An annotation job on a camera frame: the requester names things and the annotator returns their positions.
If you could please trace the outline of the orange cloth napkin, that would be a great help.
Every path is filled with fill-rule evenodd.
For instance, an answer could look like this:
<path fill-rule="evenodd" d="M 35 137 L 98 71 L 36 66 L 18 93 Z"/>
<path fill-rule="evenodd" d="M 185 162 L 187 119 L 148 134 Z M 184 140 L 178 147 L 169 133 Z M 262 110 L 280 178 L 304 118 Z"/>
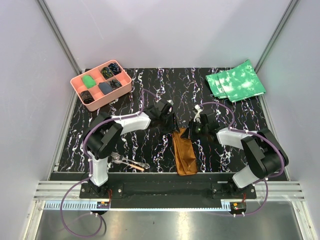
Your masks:
<path fill-rule="evenodd" d="M 185 128 L 179 128 L 179 132 L 175 131 L 172 134 L 176 171 L 180 176 L 195 175 L 198 172 L 192 142 L 188 138 L 182 138 L 185 130 Z"/>

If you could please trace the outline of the silver fork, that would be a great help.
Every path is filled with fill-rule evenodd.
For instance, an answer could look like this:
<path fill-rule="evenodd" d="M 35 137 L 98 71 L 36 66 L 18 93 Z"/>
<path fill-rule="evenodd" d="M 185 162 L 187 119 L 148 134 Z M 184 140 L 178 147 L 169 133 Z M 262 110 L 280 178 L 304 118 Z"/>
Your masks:
<path fill-rule="evenodd" d="M 127 158 L 123 157 L 122 155 L 119 155 L 119 154 L 116 153 L 116 152 L 112 152 L 112 153 L 110 154 L 110 156 L 112 157 L 112 161 L 113 161 L 114 163 L 116 163 L 116 164 L 125 164 L 125 165 L 127 165 L 127 166 L 128 166 L 128 164 L 133 164 L 133 165 L 136 165 L 136 166 L 139 166 L 139 167 L 144 168 L 144 170 L 150 168 L 150 165 L 147 164 L 147 163 L 141 163 L 141 162 L 136 162 L 136 161 L 127 159 Z"/>

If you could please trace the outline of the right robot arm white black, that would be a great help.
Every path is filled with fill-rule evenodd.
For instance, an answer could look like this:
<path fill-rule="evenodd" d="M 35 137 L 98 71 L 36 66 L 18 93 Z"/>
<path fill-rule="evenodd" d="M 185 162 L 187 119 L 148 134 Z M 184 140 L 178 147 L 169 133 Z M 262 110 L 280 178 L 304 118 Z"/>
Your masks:
<path fill-rule="evenodd" d="M 235 173 L 227 185 L 228 195 L 235 199 L 244 194 L 247 186 L 277 174 L 281 175 L 289 164 L 285 151 L 267 128 L 244 131 L 221 126 L 210 114 L 200 113 L 189 121 L 181 137 L 191 141 L 210 137 L 220 145 L 244 152 L 247 166 Z"/>

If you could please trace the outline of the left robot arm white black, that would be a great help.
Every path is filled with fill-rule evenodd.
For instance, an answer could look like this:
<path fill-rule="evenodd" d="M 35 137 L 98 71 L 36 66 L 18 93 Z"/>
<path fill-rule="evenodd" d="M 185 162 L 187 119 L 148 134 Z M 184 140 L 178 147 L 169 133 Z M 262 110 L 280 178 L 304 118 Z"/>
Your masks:
<path fill-rule="evenodd" d="M 99 113 L 84 132 L 83 152 L 89 161 L 90 192 L 97 198 L 108 193 L 108 158 L 122 135 L 162 127 L 164 132 L 178 132 L 172 100 L 160 99 L 155 105 L 127 115 Z"/>

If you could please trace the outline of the grey blue rolled napkin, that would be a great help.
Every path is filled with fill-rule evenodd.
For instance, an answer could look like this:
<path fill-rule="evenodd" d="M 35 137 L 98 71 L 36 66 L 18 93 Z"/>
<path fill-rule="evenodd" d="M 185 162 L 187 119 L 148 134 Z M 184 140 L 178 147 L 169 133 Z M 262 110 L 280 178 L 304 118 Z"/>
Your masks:
<path fill-rule="evenodd" d="M 98 84 L 98 87 L 104 95 L 108 95 L 113 91 L 112 87 L 109 85 L 108 82 L 100 82 Z"/>

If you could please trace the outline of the green rolled napkin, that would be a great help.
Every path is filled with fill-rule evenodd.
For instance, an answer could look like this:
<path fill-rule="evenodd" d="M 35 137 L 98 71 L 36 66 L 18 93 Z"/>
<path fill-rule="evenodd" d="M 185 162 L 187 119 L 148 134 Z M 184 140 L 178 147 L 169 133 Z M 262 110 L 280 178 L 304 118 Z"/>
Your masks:
<path fill-rule="evenodd" d="M 82 82 L 87 89 L 90 89 L 97 85 L 95 80 L 90 75 L 84 75 L 82 77 Z"/>

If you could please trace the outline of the black marble pattern mat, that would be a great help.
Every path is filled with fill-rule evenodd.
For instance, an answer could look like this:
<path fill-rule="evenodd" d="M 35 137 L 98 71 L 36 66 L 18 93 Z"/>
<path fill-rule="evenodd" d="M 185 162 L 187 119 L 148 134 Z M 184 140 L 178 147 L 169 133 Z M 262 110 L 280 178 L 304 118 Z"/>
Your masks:
<path fill-rule="evenodd" d="M 129 68 L 132 91 L 101 108 L 110 115 L 127 115 L 137 112 L 141 106 L 154 104 L 155 98 L 172 100 L 178 126 L 186 128 L 193 107 L 204 103 L 204 109 L 214 113 L 220 125 L 233 123 L 241 130 L 258 131 L 267 127 L 267 121 L 258 97 L 236 103 L 214 98 L 206 76 L 217 68 Z M 87 156 L 83 152 L 83 133 L 96 117 L 80 100 L 75 107 L 56 171 L 59 173 L 86 173 L 89 170 Z M 237 172 L 245 167 L 244 152 L 229 146 L 215 144 L 202 138 L 192 144 L 200 173 Z M 146 163 L 150 173 L 174 173 L 176 171 L 173 139 L 159 128 L 139 130 L 123 135 L 114 150 L 126 158 Z"/>

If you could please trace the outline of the dark patterned roll front right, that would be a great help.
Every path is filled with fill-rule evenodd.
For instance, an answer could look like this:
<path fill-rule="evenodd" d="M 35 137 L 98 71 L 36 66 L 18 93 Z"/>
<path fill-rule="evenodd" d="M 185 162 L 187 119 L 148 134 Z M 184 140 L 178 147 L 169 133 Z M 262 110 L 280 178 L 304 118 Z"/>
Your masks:
<path fill-rule="evenodd" d="M 108 82 L 108 84 L 111 86 L 113 90 L 119 89 L 122 87 L 122 84 L 117 79 L 112 79 Z"/>

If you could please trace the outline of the dark patterned roll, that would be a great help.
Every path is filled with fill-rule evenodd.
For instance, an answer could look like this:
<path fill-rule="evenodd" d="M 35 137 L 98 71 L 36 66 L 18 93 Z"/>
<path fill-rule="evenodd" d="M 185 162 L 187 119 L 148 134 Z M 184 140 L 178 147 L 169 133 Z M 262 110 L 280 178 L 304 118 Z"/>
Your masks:
<path fill-rule="evenodd" d="M 120 68 L 120 66 L 116 63 L 110 63 L 108 65 L 108 68 L 110 69 L 110 71 L 114 74 L 114 75 L 118 75 L 122 72 L 122 69 Z"/>
<path fill-rule="evenodd" d="M 107 66 L 103 67 L 100 72 L 106 80 L 114 76 L 113 72 Z"/>
<path fill-rule="evenodd" d="M 95 101 L 88 90 L 82 91 L 79 95 L 85 105 L 88 105 Z"/>
<path fill-rule="evenodd" d="M 117 79 L 112 79 L 108 82 L 108 84 L 111 86 L 113 90 L 119 89 L 122 87 L 122 84 Z"/>

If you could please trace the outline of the green white patterned napkins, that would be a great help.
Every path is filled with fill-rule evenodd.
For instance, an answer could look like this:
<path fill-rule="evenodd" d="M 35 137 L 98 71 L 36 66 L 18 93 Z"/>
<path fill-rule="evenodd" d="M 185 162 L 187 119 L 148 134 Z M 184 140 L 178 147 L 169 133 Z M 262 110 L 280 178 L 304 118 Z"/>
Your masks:
<path fill-rule="evenodd" d="M 205 79 L 214 97 L 232 103 L 266 93 L 249 59 L 232 69 L 207 75 Z"/>

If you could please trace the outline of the dark patterned roll back right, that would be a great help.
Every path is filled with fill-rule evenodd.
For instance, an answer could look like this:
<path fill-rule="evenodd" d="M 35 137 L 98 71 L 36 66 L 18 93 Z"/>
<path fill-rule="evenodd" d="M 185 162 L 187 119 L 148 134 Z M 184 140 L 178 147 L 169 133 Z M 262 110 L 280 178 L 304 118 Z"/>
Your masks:
<path fill-rule="evenodd" d="M 114 74 L 114 75 L 118 75 L 122 72 L 122 69 L 120 68 L 120 66 L 116 63 L 110 63 L 108 65 L 108 68 L 110 69 L 110 71 Z"/>

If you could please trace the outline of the dark patterned roll back middle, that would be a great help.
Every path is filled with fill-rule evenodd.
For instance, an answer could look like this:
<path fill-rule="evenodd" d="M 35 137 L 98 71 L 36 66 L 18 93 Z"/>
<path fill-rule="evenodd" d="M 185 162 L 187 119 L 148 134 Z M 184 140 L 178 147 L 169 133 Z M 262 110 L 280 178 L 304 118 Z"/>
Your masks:
<path fill-rule="evenodd" d="M 113 72 L 107 66 L 103 67 L 100 72 L 106 80 L 114 76 Z"/>

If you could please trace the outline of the pink compartment tray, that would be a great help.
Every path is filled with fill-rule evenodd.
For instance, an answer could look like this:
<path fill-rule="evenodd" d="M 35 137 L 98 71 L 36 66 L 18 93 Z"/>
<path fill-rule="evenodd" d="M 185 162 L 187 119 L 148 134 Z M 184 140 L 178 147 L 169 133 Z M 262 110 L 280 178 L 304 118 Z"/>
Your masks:
<path fill-rule="evenodd" d="M 128 94 L 133 81 L 116 61 L 109 60 L 70 80 L 81 103 L 93 112 Z"/>

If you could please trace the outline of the dark patterned roll front left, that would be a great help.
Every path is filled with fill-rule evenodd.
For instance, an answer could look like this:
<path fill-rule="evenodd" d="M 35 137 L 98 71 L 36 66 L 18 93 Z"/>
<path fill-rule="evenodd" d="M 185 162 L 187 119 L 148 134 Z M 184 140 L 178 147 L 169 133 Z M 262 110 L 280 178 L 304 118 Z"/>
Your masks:
<path fill-rule="evenodd" d="M 88 105 L 95 101 L 88 90 L 82 91 L 79 95 L 85 105 Z"/>

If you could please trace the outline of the wooden handled spoon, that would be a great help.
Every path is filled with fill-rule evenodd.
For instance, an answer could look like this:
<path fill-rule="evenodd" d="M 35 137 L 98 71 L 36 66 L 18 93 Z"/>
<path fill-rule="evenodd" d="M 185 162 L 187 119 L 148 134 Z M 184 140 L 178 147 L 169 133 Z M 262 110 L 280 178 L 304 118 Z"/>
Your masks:
<path fill-rule="evenodd" d="M 145 169 L 143 167 L 140 167 L 138 165 L 134 165 L 134 164 L 131 164 L 131 163 L 128 163 L 127 165 L 130 166 L 131 168 L 136 169 L 136 170 L 139 170 L 139 171 L 142 171 L 142 172 L 145 171 Z"/>

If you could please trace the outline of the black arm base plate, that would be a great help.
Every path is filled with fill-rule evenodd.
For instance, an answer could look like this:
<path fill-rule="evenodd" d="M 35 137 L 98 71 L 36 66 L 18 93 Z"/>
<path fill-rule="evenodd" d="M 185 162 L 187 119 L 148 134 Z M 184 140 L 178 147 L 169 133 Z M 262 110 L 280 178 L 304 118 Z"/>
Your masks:
<path fill-rule="evenodd" d="M 230 180 L 232 173 L 197 173 L 180 176 L 176 173 L 115 173 L 108 175 L 100 188 L 91 183 L 82 183 L 81 199 L 102 199 L 109 195 L 113 199 L 131 196 L 201 196 L 212 199 L 246 199 L 257 197 L 255 187 L 249 185 L 234 190 Z"/>

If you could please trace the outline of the aluminium frame rail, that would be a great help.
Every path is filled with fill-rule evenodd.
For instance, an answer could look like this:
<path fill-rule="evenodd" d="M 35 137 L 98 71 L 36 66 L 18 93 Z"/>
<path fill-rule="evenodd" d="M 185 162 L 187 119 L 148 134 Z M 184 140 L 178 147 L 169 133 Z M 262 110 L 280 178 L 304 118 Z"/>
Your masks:
<path fill-rule="evenodd" d="M 303 202 L 301 186 L 295 181 L 262 182 L 232 196 L 222 183 L 210 182 L 115 182 L 109 192 L 95 195 L 85 183 L 41 181 L 33 199 L 45 209 L 93 211 L 192 211 L 226 212 L 232 203 Z"/>

